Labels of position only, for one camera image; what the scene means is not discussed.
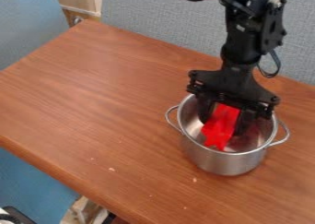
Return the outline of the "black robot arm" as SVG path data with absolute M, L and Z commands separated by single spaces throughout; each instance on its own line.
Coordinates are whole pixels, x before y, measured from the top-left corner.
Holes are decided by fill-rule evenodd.
M 279 97 L 254 77 L 260 58 L 276 56 L 287 31 L 283 12 L 287 0 L 219 0 L 226 7 L 227 40 L 222 47 L 222 68 L 192 70 L 187 91 L 196 96 L 196 112 L 202 122 L 214 114 L 215 103 L 240 110 L 234 134 L 240 135 L 251 123 L 271 119 Z

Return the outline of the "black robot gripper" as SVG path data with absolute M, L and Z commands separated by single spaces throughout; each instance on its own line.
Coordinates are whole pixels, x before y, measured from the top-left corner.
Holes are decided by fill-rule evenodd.
M 254 77 L 255 64 L 239 65 L 226 60 L 219 70 L 191 70 L 187 91 L 196 96 L 198 117 L 211 118 L 216 102 L 240 109 L 234 134 L 240 136 L 256 120 L 270 119 L 280 98 Z

